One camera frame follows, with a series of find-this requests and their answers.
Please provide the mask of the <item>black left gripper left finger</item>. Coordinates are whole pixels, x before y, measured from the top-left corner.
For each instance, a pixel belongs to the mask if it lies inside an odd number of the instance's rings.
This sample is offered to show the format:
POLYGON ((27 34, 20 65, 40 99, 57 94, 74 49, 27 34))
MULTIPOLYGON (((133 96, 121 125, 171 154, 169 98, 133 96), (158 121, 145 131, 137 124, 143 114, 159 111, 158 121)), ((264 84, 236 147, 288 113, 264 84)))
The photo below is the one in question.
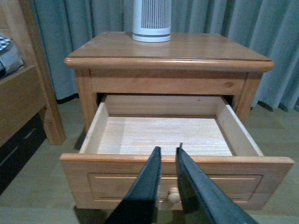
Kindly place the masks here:
POLYGON ((161 148, 155 147, 128 193, 105 223, 153 223, 156 215, 157 193, 161 175, 161 148))

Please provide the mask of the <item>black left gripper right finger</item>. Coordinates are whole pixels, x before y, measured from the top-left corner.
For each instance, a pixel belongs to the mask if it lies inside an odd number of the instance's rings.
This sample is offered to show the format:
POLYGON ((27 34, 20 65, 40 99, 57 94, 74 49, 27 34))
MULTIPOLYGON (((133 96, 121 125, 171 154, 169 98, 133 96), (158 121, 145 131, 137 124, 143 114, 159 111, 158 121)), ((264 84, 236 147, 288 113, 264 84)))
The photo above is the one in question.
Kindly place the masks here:
POLYGON ((187 224, 256 224, 234 203, 195 161, 176 149, 178 189, 187 224))

